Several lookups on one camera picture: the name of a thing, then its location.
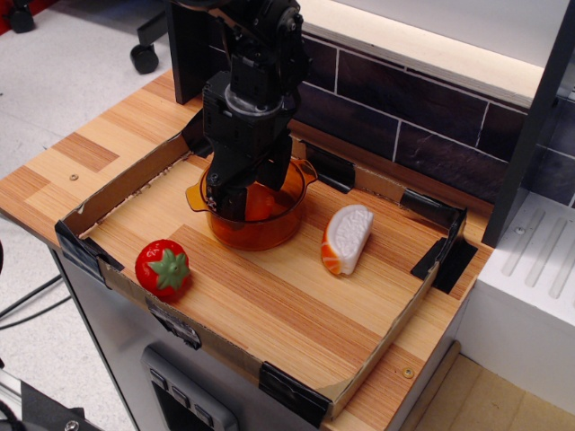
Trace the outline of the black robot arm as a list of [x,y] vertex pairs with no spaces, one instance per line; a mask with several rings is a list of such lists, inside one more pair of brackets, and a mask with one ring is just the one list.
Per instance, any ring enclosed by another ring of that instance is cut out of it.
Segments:
[[298,110],[298,86],[311,59],[296,1],[181,1],[223,27],[230,64],[203,87],[203,133],[214,157],[207,176],[209,208],[224,219],[247,219],[248,188],[278,191],[287,177]]

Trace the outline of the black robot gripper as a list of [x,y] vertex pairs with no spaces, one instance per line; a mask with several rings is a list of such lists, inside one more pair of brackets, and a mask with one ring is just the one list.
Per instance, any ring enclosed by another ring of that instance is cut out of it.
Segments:
[[232,74],[222,71],[203,88],[203,132],[213,149],[207,198],[213,211],[230,221],[245,220],[247,188],[255,182],[279,191],[287,177],[292,110],[282,94],[258,103],[232,89]]

